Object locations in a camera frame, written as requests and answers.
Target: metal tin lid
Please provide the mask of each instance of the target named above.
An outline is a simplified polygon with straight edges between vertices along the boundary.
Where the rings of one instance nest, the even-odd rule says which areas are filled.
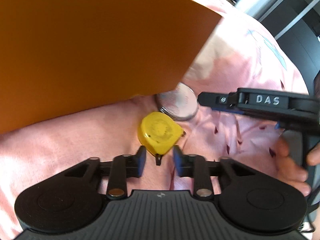
[[[183,83],[179,83],[175,90],[157,94],[156,101],[159,111],[176,121],[189,120],[198,110],[196,95]]]

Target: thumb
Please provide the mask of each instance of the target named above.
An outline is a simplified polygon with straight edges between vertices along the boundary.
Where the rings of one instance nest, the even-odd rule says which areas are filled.
[[[320,163],[320,144],[318,144],[307,156],[307,163],[315,166]]]
[[[280,136],[276,144],[273,146],[273,149],[276,152],[276,155],[281,157],[289,156],[289,145],[287,141]]]

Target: pink fabric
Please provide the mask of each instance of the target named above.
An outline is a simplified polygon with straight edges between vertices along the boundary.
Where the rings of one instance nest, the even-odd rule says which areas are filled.
[[[256,20],[225,0],[194,0],[220,13],[220,22],[191,65],[183,82],[196,94],[229,93],[238,87],[307,93],[303,79],[271,34]],[[134,99],[41,122],[0,136],[0,239],[21,232],[14,213],[20,192],[91,156],[111,161],[134,154],[140,143],[137,128],[144,116],[156,111],[152,97]],[[269,147],[279,136],[274,124],[200,107],[189,122],[179,122],[187,135],[179,145],[186,154],[208,160],[231,156],[271,176],[276,174]],[[215,193],[219,185],[212,178]],[[104,180],[100,192],[105,192]],[[136,189],[191,189],[191,179],[174,173],[172,153],[155,166],[150,154],[140,179],[129,179]]]

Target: orange cardboard sheet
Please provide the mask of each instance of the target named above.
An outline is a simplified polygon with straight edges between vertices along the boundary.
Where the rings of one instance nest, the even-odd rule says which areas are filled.
[[[0,0],[0,133],[174,89],[220,18],[192,0]]]

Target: hand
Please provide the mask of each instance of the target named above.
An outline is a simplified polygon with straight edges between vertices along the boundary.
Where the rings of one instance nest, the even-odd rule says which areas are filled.
[[[275,145],[276,166],[278,168],[277,179],[285,182],[302,192],[304,196],[310,194],[311,188],[305,182],[308,178],[308,172],[297,165],[289,156],[289,146],[287,142],[280,137]],[[314,149],[307,157],[308,165],[317,165],[320,163],[320,149]]]

